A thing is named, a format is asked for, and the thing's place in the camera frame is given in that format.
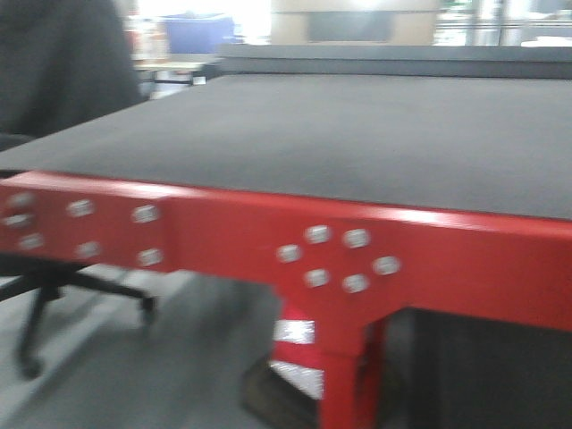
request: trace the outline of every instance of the chair caster wheel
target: chair caster wheel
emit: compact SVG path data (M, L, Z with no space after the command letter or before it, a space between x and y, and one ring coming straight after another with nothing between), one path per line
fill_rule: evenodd
M141 308L141 321L145 326L153 324L156 318L156 299L155 297L146 297L139 302Z
M26 380L33 380L42 374L44 363L36 357L28 357L18 362L20 375Z

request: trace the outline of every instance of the red metal frame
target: red metal frame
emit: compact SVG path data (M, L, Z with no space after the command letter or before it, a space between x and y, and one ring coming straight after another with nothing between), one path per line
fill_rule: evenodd
M47 172L0 181L0 201L23 191L34 196L32 206L4 203L3 216L25 212L35 221L21 230L4 227L0 251L140 268L139 252L156 248L164 255L149 267L156 271L192 270L274 286L316 320L325 370L323 429L372 427L372 419L360 415L377 389L358 382L365 328L404 307L572 331L571 222ZM67 215L66 207L82 199L91 200L95 212ZM156 206L159 219L134 223L133 210L145 205ZM314 225L329 226L332 239L307 243L304 231ZM343 233L354 229L369 231L368 246L342 244ZM19 247L22 236L38 232L41 247ZM76 247L90 241L102 253L78 259ZM289 244L298 245L302 257L284 264L276 251ZM372 263L385 256L401 261L398 273L374 272ZM328 270L331 280L308 287L304 274L317 268ZM356 273L367 276L369 287L347 293L342 279Z

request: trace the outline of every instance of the chair leg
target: chair leg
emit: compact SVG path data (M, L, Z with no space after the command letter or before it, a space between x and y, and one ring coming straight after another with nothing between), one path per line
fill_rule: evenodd
M98 279L84 273L72 273L68 278L69 284L79 286L81 288L97 290L104 293L114 293L116 295L123 295L135 299L147 298L147 294L143 290L138 290L123 286L113 280Z
M97 290L104 293L113 293L124 297L139 299L139 309L142 313L144 325L151 325L155 321L156 299L150 297L145 291L123 286L113 280L104 280L84 273L71 273L67 282L88 290Z
M60 294L57 287L40 287L32 304L28 320L24 325L24 331L16 349L16 360L22 377L28 380L38 377L42 372L41 360L32 354L34 339L46 304L58 298L60 298Z
M38 285L26 276L17 277L0 286L0 302L37 289Z

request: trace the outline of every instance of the chair base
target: chair base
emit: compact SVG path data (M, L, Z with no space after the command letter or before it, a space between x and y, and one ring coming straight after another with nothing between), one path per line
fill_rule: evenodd
M65 285L78 286L87 290L113 293L138 299L141 321L151 325L156 318L156 299L143 290L121 285L118 282L99 279L95 276L78 273L76 265L42 266L37 271L26 273L0 288L0 301L13 298L22 293L38 290L16 347L14 358L22 378L32 380L42 374L43 362L34 355L34 340L38 333L46 305L62 296L60 289Z

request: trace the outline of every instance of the table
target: table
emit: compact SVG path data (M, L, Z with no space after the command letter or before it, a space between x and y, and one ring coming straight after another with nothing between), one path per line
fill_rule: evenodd
M172 83L172 84L182 84L192 86L194 81L194 75L200 72L206 63L188 62L188 61L169 61L166 63L135 63L135 70L138 72L151 72L152 81L154 83ZM159 72L180 72L188 76L185 80L175 80L175 79L158 79L157 74Z
M316 321L322 429L370 428L365 331L402 308L572 331L568 85L221 78L1 154L36 223L0 249L271 285Z

